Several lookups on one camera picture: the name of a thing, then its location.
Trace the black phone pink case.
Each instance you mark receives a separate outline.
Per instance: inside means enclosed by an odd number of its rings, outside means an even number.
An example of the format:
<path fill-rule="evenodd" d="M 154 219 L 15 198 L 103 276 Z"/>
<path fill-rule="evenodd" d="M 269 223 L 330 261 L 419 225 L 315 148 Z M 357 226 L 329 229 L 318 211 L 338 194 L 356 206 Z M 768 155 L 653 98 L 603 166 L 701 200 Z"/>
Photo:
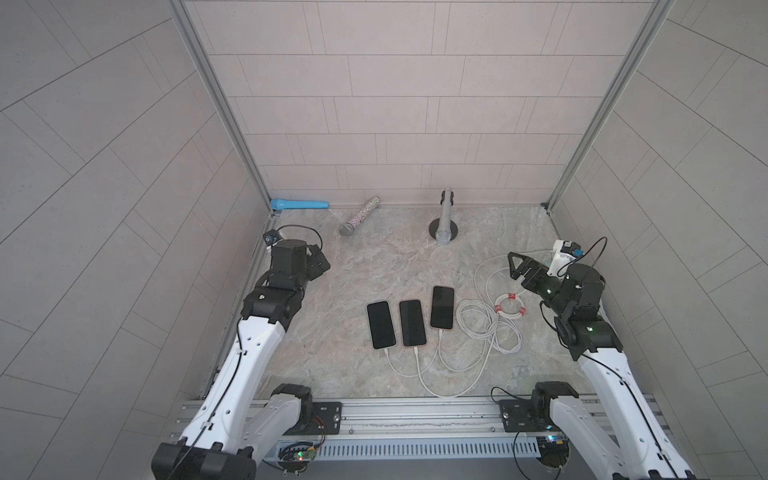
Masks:
<path fill-rule="evenodd" d="M 419 300 L 399 303 L 403 345 L 419 347 L 427 343 L 422 305 Z"/>
<path fill-rule="evenodd" d="M 451 287 L 435 286 L 432 292 L 430 326 L 451 330 L 454 326 L 455 292 Z"/>

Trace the black phone grey case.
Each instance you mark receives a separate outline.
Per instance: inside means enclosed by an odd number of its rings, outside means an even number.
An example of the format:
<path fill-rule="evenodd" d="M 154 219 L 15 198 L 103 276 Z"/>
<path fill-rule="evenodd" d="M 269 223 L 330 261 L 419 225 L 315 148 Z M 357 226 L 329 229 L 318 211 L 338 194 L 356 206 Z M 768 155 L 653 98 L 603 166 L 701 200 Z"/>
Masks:
<path fill-rule="evenodd" d="M 387 301 L 370 303 L 366 306 L 372 346 L 382 350 L 396 345 L 396 335 L 391 311 Z"/>

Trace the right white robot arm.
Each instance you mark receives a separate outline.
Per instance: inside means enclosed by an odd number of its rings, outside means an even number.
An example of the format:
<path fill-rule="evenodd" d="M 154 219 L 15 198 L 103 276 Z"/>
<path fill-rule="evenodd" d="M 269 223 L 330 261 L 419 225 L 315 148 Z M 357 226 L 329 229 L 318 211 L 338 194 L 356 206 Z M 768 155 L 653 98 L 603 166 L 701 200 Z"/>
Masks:
<path fill-rule="evenodd" d="M 508 255 L 510 275 L 554 313 L 554 330 L 590 381 L 613 428 L 607 433 L 565 382 L 539 382 L 531 419 L 560 430 L 598 479 L 692 479 L 693 469 L 653 414 L 632 374 L 624 347 L 600 312 L 604 277 L 555 247 L 550 265 Z"/>

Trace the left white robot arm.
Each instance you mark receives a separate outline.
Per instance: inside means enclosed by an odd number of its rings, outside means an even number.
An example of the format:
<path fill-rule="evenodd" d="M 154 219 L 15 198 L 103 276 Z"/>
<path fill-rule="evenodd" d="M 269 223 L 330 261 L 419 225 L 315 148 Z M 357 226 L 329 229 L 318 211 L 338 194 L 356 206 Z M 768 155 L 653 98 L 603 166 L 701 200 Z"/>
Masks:
<path fill-rule="evenodd" d="M 310 281 L 329 270 L 321 244 L 284 239 L 277 231 L 269 269 L 245 297 L 230 351 L 206 399 L 178 440 L 158 446 L 157 479 L 252 479 L 288 431 L 313 421 L 310 388 L 282 384 L 254 416 L 248 413 L 273 354 L 299 312 Z"/>

